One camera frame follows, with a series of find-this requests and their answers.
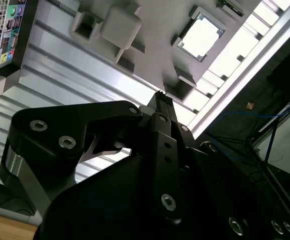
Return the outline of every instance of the blue cable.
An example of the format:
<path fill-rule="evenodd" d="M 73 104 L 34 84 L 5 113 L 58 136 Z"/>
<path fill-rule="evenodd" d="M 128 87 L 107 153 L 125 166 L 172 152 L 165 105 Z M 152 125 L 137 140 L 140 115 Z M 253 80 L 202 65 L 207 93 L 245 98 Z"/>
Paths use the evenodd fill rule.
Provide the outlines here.
<path fill-rule="evenodd" d="M 278 115 L 259 115 L 259 114 L 257 114 L 257 113 L 251 113 L 251 112 L 238 112 L 238 111 L 235 111 L 235 112 L 232 112 L 232 113 L 230 113 L 230 112 L 228 112 L 228 113 L 224 113 L 223 115 L 221 115 L 219 118 L 217 118 L 213 123 L 212 123 L 212 125 L 210 126 L 210 134 L 212 135 L 212 130 L 213 130 L 213 127 L 214 127 L 214 125 L 222 118 L 222 117 L 224 117 L 224 116 L 226 116 L 226 115 L 235 115 L 235 114 L 238 114 L 238 115 L 250 115 L 250 116 L 256 116 L 256 117 L 259 117 L 259 118 L 267 118 L 267 119 L 271 119 L 271 118 L 275 118 L 275 117 L 281 117 L 281 116 L 284 116 L 284 115 L 286 115 L 287 113 L 289 113 L 289 109 L 290 109 L 290 107 L 288 108 L 288 109 L 286 109 L 286 111 L 285 112 L 283 112 L 283 113 L 281 113 L 281 114 L 278 114 Z M 240 158 L 240 157 L 235 157 L 235 156 L 231 156 L 231 155 L 229 155 L 228 153 L 226 153 L 225 151 L 223 151 L 220 147 L 219 147 L 219 145 L 215 142 L 215 140 L 213 139 L 212 140 L 213 141 L 213 143 L 228 157 L 228 158 L 232 158 L 232 159 L 236 159 L 236 160 L 242 160 L 242 158 Z"/>

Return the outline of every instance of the wooden table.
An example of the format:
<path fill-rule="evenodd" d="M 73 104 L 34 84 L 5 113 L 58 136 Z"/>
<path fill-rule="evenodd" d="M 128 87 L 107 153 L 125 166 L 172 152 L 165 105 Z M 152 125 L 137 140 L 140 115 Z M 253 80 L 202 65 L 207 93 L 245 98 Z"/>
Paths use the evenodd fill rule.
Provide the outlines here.
<path fill-rule="evenodd" d="M 0 216 L 1 240 L 32 240 L 37 227 Z"/>

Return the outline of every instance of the usb port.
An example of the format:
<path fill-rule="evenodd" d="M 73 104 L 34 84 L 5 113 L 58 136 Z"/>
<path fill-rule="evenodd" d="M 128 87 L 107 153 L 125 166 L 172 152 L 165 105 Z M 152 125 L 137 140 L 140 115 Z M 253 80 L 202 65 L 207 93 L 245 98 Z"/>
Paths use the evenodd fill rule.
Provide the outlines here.
<path fill-rule="evenodd" d="M 20 24 L 21 24 L 21 19 L 22 17 L 15 17 L 15 20 L 14 20 L 14 29 L 18 29 L 20 27 Z"/>

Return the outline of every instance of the screw head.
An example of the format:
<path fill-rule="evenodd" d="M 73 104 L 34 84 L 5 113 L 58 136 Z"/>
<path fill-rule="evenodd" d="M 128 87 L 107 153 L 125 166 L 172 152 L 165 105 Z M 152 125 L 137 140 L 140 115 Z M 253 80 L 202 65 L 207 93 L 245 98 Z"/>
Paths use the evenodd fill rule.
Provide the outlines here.
<path fill-rule="evenodd" d="M 186 126 L 181 126 L 181 129 L 183 129 L 185 132 L 189 132 L 189 129 Z"/>
<path fill-rule="evenodd" d="M 287 222 L 284 222 L 284 226 L 287 229 L 287 231 L 290 233 L 290 224 Z"/>
<path fill-rule="evenodd" d="M 161 196 L 161 202 L 168 211 L 172 212 L 176 209 L 175 199 L 171 195 L 163 194 Z"/>
<path fill-rule="evenodd" d="M 212 150 L 214 153 L 217 152 L 217 149 L 213 145 L 209 145 L 209 149 Z"/>
<path fill-rule="evenodd" d="M 131 111 L 133 114 L 136 114 L 138 112 L 137 109 L 135 109 L 133 106 L 129 108 L 129 111 Z"/>
<path fill-rule="evenodd" d="M 164 116 L 162 116 L 162 115 L 159 115 L 159 118 L 160 118 L 161 120 L 163 120 L 164 122 L 167 121 L 167 119 L 166 119 Z"/>
<path fill-rule="evenodd" d="M 36 132 L 43 132 L 47 130 L 48 126 L 44 121 L 33 120 L 30 122 L 30 128 Z"/>
<path fill-rule="evenodd" d="M 76 141 L 71 136 L 60 137 L 58 143 L 64 149 L 73 149 L 76 145 Z"/>
<path fill-rule="evenodd" d="M 243 236 L 243 228 L 240 226 L 239 222 L 233 218 L 230 217 L 228 220 L 229 226 L 238 236 Z"/>
<path fill-rule="evenodd" d="M 280 235 L 283 235 L 283 229 L 281 228 L 281 226 L 274 220 L 271 221 L 271 225 L 273 226 L 273 228 L 275 229 L 276 232 L 278 232 Z"/>

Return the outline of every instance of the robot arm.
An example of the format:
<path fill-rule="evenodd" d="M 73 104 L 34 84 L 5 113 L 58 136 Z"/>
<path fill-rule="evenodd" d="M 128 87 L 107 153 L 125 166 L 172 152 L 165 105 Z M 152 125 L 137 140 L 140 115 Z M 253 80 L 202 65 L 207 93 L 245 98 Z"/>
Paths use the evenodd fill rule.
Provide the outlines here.
<path fill-rule="evenodd" d="M 122 148 L 131 155 L 75 183 L 78 163 Z M 140 108 L 117 101 L 16 113 L 0 176 L 43 216 L 39 240 L 290 239 L 288 213 L 217 146 L 197 146 L 161 92 Z"/>

